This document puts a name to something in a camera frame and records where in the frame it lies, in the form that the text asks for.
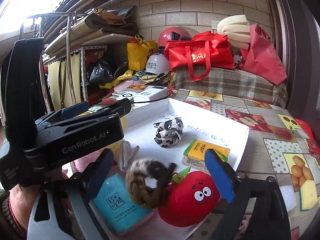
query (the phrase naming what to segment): blue tissue pack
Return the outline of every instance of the blue tissue pack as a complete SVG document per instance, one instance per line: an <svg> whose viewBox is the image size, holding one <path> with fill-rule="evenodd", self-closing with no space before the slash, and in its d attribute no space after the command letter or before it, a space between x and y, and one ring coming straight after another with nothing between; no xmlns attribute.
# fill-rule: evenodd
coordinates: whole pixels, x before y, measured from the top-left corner
<svg viewBox="0 0 320 240"><path fill-rule="evenodd" d="M125 182L119 174L107 178L93 202L108 228L121 234L149 216L152 210L131 201Z"/></svg>

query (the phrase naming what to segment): sleeve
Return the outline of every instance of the sleeve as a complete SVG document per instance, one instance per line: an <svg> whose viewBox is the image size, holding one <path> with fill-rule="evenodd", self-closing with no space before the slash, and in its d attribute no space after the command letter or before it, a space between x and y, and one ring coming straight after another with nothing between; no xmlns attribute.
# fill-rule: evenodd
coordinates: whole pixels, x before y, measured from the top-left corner
<svg viewBox="0 0 320 240"><path fill-rule="evenodd" d="M0 236L7 240L24 240L26 236L20 231L11 216L9 208L9 194L0 190Z"/></svg>

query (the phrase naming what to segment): curtain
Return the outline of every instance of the curtain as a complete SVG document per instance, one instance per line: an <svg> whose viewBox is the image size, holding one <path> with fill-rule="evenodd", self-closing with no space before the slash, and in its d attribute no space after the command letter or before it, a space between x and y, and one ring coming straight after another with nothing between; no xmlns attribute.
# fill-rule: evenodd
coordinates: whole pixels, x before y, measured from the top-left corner
<svg viewBox="0 0 320 240"><path fill-rule="evenodd" d="M71 73L77 104L81 102L80 60L81 53L74 53L71 56ZM50 95L54 110L58 111L62 108L72 106L73 104L67 72L67 60L62 59L48 64L48 73L50 81Z"/></svg>

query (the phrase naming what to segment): red apple plush toy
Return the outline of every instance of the red apple plush toy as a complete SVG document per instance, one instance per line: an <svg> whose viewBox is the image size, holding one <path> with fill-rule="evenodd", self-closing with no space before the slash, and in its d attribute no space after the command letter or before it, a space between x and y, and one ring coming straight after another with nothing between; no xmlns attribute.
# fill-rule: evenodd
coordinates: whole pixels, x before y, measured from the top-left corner
<svg viewBox="0 0 320 240"><path fill-rule="evenodd" d="M168 187L167 204L159 215L169 225L188 227L201 222L217 205L220 194L211 176L202 171L188 173L178 185Z"/></svg>

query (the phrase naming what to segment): tiled wall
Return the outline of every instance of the tiled wall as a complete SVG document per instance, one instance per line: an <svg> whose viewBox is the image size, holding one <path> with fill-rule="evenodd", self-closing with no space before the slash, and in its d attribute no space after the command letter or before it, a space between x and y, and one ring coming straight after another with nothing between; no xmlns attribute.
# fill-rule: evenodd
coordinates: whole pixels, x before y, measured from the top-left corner
<svg viewBox="0 0 320 240"><path fill-rule="evenodd" d="M167 26L181 25L191 35L211 30L211 20L245 14L251 24L259 23L269 35L271 22L266 0L111 0L106 9L137 5L139 33L145 40L158 40Z"/></svg>

